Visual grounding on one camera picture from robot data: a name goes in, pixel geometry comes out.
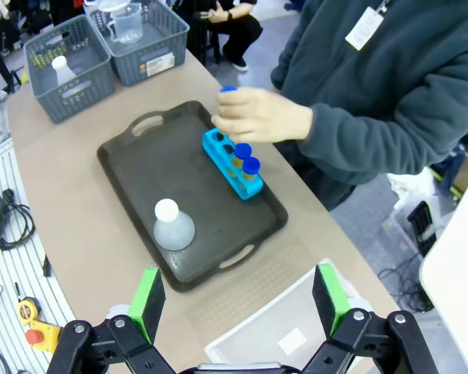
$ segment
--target clear plastic bin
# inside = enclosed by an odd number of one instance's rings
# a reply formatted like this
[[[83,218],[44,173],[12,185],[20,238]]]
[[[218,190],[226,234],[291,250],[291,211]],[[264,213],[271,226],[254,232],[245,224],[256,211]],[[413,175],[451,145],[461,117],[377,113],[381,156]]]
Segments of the clear plastic bin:
[[[321,263],[331,263],[329,259]],[[353,308],[371,310],[336,270]],[[297,369],[309,362],[326,341],[312,286],[315,270],[309,271],[265,307],[210,343],[205,353],[214,363],[233,365],[280,362]]]
[[[26,42],[26,66],[34,97],[60,122],[115,92],[108,49],[87,16],[70,19]],[[64,55],[76,78],[58,85],[51,62]]]
[[[112,55],[112,67],[123,86],[132,86],[147,78],[179,66],[186,58],[189,25],[158,0],[141,0],[144,35],[134,44],[111,40],[107,28],[111,13],[86,8],[92,23]]]

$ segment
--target white label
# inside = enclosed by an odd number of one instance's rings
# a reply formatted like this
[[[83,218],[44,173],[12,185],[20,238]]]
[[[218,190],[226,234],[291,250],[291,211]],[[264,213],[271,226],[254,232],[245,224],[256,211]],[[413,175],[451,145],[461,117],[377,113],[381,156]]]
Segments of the white label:
[[[167,53],[161,57],[155,58],[147,62],[147,76],[153,76],[159,72],[170,69],[175,65],[175,56],[173,52]]]
[[[283,337],[279,342],[279,347],[286,353],[286,356],[289,356],[292,354],[294,351],[296,351],[298,348],[300,348],[303,343],[305,343],[307,339],[305,339],[305,336],[302,334],[300,330],[298,330],[298,327],[295,327],[291,333]]]
[[[360,51],[371,39],[382,22],[383,16],[368,6],[352,31],[345,37],[345,40],[356,50]]]

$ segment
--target black pants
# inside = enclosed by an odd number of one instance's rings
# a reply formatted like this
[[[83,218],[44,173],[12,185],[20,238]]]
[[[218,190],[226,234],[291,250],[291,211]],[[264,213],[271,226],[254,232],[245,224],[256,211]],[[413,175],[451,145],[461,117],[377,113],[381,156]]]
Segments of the black pants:
[[[301,154],[296,142],[276,143],[275,147],[321,201],[326,210],[335,209],[345,202],[356,189],[355,185],[347,185],[329,178],[309,158]]]
[[[231,61],[243,57],[248,47],[262,34],[262,26],[253,16],[247,15],[232,21],[212,23],[211,29],[219,34],[229,35],[229,41],[224,46],[224,55]]]

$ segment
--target striped surface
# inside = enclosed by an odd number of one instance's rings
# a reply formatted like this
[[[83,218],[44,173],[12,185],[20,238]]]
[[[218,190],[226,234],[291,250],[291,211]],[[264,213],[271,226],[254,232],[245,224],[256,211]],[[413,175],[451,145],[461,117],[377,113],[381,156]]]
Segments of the striped surface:
[[[27,199],[16,163],[16,155],[9,139],[0,146],[0,192],[10,188],[16,201],[26,204]],[[21,217],[13,217],[5,230],[8,240],[18,238],[23,227]],[[74,315],[59,287],[53,271],[43,277],[44,249],[36,233],[25,245],[8,252],[0,250],[0,352],[10,365],[12,373],[19,369],[33,374],[46,371],[50,355],[32,349],[26,342],[16,314],[17,296],[14,282],[19,285],[21,297],[33,296],[41,306],[40,320],[64,326]]]

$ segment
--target small bottle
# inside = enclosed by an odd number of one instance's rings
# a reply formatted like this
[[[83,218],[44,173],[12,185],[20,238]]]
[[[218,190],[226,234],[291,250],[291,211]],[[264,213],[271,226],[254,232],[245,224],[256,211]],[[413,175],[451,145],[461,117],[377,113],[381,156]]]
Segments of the small bottle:
[[[243,179],[252,182],[260,170],[260,161],[255,157],[248,157],[243,162]]]
[[[187,214],[179,210],[172,199],[158,201],[154,207],[158,219],[154,224],[154,239],[168,251],[179,251],[187,247],[194,238],[196,228]]]
[[[226,87],[223,87],[223,88],[220,90],[221,93],[222,93],[222,92],[230,92],[230,91],[237,91],[237,87],[234,87],[234,86],[226,86]],[[225,131],[221,131],[221,133],[224,134],[224,135],[228,135],[228,133],[225,132]]]
[[[76,74],[69,68],[66,57],[58,56],[52,60],[52,68],[57,74],[57,85],[61,86],[64,83],[76,78]]]
[[[232,157],[232,165],[236,168],[242,168],[243,162],[251,156],[251,146],[247,143],[236,144],[234,149],[234,156]]]

